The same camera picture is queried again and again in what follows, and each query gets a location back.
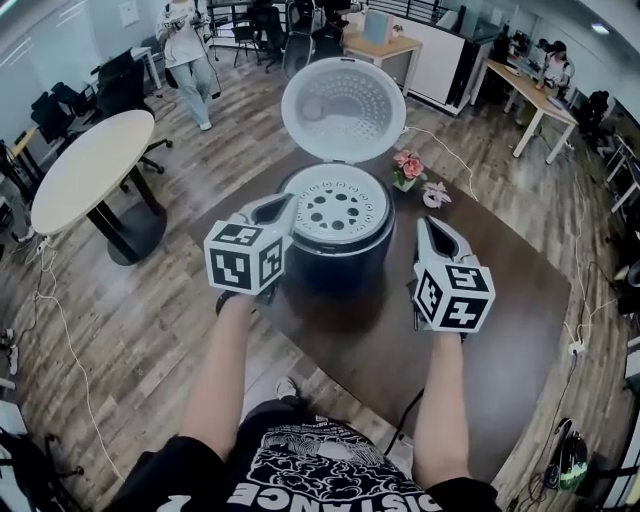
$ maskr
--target graphic print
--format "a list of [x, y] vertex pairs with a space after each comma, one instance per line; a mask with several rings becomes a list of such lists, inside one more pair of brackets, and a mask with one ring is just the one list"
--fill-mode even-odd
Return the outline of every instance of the graphic print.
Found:
[[267, 430], [247, 480], [319, 502], [357, 501], [389, 493], [424, 494], [375, 446], [335, 424]]

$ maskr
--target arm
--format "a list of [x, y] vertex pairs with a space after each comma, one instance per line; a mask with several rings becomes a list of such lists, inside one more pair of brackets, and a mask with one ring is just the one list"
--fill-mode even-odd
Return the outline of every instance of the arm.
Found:
[[167, 39], [171, 35], [171, 25], [168, 23], [168, 20], [165, 16], [165, 9], [158, 14], [158, 19], [156, 21], [156, 39], [160, 43], [160, 46], [164, 48]]
[[180, 435], [209, 446], [226, 461], [236, 440], [253, 297], [236, 295], [220, 311], [209, 349], [187, 402]]
[[460, 335], [436, 332], [414, 436], [413, 478], [423, 489], [470, 476], [462, 367]]

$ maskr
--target rice cooker lid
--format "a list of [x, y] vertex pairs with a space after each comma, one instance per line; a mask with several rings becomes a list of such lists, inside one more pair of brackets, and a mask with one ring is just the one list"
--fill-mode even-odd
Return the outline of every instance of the rice cooker lid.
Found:
[[322, 59], [298, 72], [287, 84], [281, 110], [289, 135], [302, 149], [324, 161], [348, 163], [391, 148], [407, 113], [398, 85], [386, 72], [345, 57]]

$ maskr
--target round white table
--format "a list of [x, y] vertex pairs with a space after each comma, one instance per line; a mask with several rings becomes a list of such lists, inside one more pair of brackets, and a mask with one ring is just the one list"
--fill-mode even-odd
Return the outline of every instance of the round white table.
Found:
[[[109, 254], [132, 265], [158, 246], [167, 226], [166, 210], [137, 168], [153, 135], [153, 116], [132, 110], [110, 117], [75, 140], [55, 161], [31, 210], [33, 228], [53, 235], [83, 216], [109, 240]], [[104, 198], [129, 176], [144, 202], [117, 217]]]

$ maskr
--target shoe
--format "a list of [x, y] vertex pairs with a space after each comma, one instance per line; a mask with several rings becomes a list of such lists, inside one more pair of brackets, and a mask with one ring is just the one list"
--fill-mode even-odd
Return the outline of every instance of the shoe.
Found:
[[9, 352], [9, 373], [11, 375], [18, 374], [18, 346], [11, 345]]
[[282, 400], [285, 396], [298, 398], [298, 388], [291, 377], [282, 377], [276, 383], [276, 398]]

